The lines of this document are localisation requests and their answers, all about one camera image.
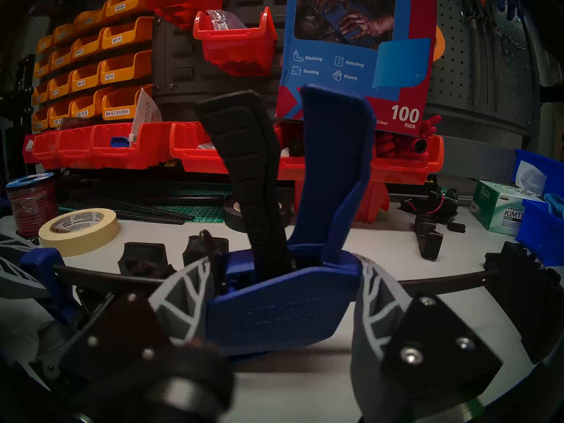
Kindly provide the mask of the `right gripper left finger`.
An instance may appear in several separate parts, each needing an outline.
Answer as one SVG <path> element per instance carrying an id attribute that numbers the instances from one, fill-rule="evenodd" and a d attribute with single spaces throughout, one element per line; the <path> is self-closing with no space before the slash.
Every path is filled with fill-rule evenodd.
<path id="1" fill-rule="evenodd" d="M 62 374 L 94 382 L 140 360 L 205 336 L 206 305 L 214 296 L 208 257 L 168 277 L 149 297 L 130 290 L 106 302 L 64 346 Z"/>

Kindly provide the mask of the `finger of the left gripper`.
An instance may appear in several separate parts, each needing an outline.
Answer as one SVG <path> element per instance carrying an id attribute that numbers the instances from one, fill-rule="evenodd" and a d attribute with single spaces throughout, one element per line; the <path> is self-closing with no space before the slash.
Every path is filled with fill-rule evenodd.
<path id="1" fill-rule="evenodd" d="M 31 243 L 1 234 L 1 255 L 24 255 L 31 250 Z"/>
<path id="2" fill-rule="evenodd" d="M 1 257 L 1 298 L 47 298 L 48 290 L 39 281 Z"/>

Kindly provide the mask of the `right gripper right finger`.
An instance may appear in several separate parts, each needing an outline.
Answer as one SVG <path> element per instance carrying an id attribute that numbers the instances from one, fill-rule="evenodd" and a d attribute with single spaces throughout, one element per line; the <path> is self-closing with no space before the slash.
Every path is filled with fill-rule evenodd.
<path id="1" fill-rule="evenodd" d="M 476 399 L 503 366 L 439 297 L 411 297 L 366 257 L 355 301 L 350 378 L 360 422 L 434 419 Z"/>

